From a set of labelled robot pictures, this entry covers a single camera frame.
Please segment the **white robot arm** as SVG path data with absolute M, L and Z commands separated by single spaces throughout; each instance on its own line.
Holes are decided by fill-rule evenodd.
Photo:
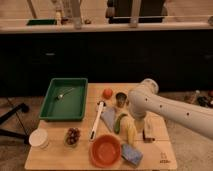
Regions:
M 128 92 L 129 110 L 136 120 L 153 112 L 213 140 L 213 109 L 171 100 L 158 95 L 159 86 L 144 79 Z

